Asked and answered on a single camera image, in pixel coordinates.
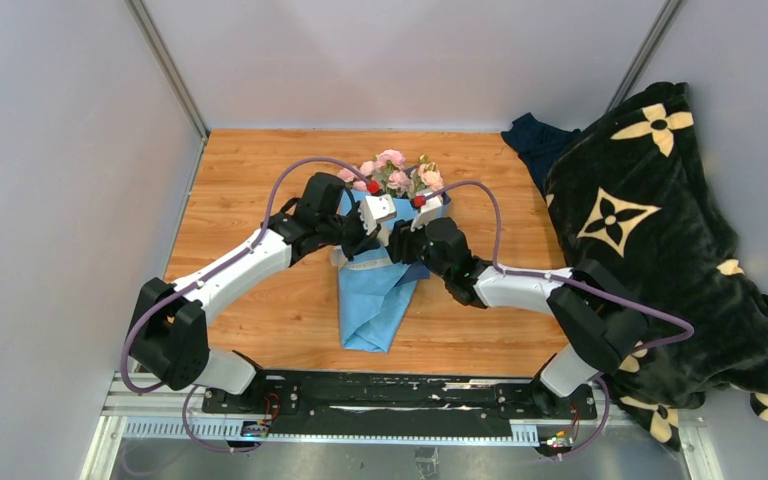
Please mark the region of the cream ribbon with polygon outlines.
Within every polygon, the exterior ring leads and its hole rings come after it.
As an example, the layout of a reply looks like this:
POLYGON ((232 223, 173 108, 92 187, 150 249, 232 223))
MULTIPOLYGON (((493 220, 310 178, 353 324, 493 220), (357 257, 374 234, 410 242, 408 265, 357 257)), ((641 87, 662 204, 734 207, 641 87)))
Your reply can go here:
POLYGON ((375 258, 371 260, 349 260, 347 256, 344 255, 342 249, 340 247, 334 247, 330 253, 329 260, 332 266, 336 267, 338 270, 355 270, 355 271, 362 271, 362 270, 371 270, 376 268, 382 268, 385 266, 392 265, 391 260, 388 257, 382 257, 382 258, 375 258))

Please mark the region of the blue wrapping paper sheet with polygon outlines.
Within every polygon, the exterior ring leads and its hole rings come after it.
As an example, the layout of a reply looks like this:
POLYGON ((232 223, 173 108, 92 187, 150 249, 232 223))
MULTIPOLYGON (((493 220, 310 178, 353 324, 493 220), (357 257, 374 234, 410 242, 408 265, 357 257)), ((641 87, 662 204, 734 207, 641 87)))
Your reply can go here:
MULTIPOLYGON (((388 257, 384 248, 358 255, 388 257)), ((424 265, 393 264, 371 270, 338 270, 341 345, 349 350, 388 352, 419 282, 431 277, 424 265)))

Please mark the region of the pink fake flower stem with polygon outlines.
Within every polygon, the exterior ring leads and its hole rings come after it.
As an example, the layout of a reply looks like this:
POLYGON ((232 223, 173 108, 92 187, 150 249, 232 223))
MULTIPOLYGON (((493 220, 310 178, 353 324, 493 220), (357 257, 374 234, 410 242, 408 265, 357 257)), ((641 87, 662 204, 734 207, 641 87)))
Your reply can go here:
POLYGON ((342 168, 337 177, 344 181, 353 190, 377 193, 380 190, 378 183, 372 179, 372 174, 376 171, 372 163, 366 162, 358 169, 359 175, 353 170, 342 168))

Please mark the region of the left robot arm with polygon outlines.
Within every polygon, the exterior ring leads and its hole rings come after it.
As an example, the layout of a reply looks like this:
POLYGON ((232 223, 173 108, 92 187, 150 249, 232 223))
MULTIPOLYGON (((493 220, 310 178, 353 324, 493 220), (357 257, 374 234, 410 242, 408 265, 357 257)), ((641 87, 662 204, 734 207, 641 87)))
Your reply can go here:
POLYGON ((243 413, 258 411, 266 386, 246 356, 213 348, 209 324, 260 282, 305 256, 338 246, 347 257, 378 245, 382 225, 396 213, 375 184, 356 197, 332 174, 316 173, 303 193, 281 207, 270 198, 260 227, 240 245, 173 282, 152 278, 140 289, 122 361, 145 367, 159 387, 221 390, 243 413))

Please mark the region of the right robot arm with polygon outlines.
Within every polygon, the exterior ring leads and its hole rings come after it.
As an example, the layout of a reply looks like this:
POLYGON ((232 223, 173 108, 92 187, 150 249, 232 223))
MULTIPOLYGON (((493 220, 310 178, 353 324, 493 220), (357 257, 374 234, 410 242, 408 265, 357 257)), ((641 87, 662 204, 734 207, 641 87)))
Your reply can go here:
POLYGON ((616 373, 650 325, 644 313, 631 308, 631 292, 595 261, 577 269, 503 273, 472 254, 464 232, 448 217, 418 228, 399 220, 379 238, 392 262, 422 264, 462 305, 554 317, 567 344, 538 370, 526 390, 527 402, 544 417, 567 409, 580 385, 616 373))

